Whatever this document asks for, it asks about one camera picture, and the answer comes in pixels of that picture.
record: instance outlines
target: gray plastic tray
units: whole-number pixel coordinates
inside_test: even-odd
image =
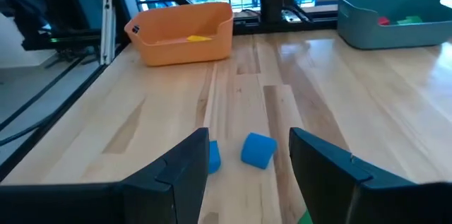
[[[407,16],[422,23],[397,25]],[[390,25],[379,25],[386,17]],[[338,33],[358,49],[439,45],[452,36],[452,8],[440,0],[339,0]]]

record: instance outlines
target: green block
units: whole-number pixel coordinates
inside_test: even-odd
[[[413,22],[410,19],[398,20],[397,21],[398,25],[411,24],[411,23],[413,23]]]
[[[302,218],[299,219],[298,224],[313,224],[311,216],[309,215],[308,211],[306,211],[306,213],[304,213]]]
[[[411,20],[412,23],[423,23],[422,19],[419,16],[407,16],[408,20]]]

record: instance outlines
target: orange plastic tray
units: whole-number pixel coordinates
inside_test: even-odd
[[[229,57],[232,20],[227,3],[190,4],[140,12],[124,30],[146,65],[162,66]]]

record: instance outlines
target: blue cube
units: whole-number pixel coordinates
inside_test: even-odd
[[[242,149],[242,161],[246,164],[266,169],[277,148],[276,140],[267,136],[250,133]]]
[[[209,174],[213,174],[220,169],[221,159],[217,141],[211,141],[209,145]]]

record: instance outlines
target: wooden tabletop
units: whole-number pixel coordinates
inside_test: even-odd
[[[359,51],[334,31],[234,37],[231,59],[145,67],[132,46],[3,184],[115,181],[196,128],[218,140],[200,223],[296,223],[305,212],[288,155],[302,127],[414,182],[452,179],[452,46]],[[259,170],[250,132],[278,141]]]

